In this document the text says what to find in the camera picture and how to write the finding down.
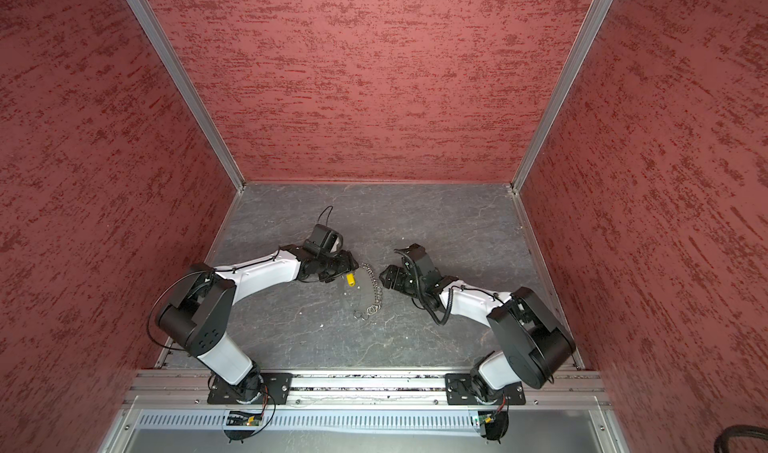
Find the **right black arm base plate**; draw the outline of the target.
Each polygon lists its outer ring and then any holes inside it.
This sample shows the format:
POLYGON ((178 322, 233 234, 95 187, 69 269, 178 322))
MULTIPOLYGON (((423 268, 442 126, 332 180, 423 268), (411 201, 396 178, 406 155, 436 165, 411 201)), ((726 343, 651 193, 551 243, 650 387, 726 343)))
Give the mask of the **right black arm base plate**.
POLYGON ((499 390, 487 386, 479 376, 469 373, 448 373, 444 377, 447 403, 451 406, 522 406, 526 404, 520 382, 499 390))

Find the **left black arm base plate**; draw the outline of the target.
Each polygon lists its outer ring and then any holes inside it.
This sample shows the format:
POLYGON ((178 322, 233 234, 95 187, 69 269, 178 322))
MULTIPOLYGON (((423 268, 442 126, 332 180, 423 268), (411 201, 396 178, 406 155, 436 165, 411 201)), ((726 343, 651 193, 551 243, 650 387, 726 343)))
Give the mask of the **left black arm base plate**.
POLYGON ((216 373, 208 379, 207 403, 210 405, 257 405, 271 400, 284 405, 291 389, 291 373, 249 373, 237 385, 230 385, 216 373))

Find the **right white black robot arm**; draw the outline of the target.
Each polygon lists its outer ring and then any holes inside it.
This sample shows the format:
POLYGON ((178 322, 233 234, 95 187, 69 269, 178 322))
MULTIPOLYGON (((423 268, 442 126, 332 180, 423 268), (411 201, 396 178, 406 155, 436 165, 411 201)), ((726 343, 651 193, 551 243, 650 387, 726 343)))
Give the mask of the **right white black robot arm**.
POLYGON ((485 290, 437 270, 424 274, 411 263, 388 266, 379 280, 417 301, 440 324, 459 316, 490 329, 500 349, 464 376, 464 388, 480 403, 499 401, 509 386, 542 388, 576 351, 567 329, 527 287, 485 290))

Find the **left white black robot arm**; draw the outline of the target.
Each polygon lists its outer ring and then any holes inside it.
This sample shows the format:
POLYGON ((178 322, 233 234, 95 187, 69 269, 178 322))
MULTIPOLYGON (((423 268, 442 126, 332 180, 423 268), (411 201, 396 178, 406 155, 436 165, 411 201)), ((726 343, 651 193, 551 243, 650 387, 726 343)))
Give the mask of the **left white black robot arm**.
POLYGON ((314 252, 297 245, 234 265, 198 263, 169 288, 155 323, 211 371, 216 390, 231 403, 253 404, 264 399, 267 388, 257 363, 227 333, 232 308, 275 285, 311 276, 330 283, 358 268, 349 251, 314 252))

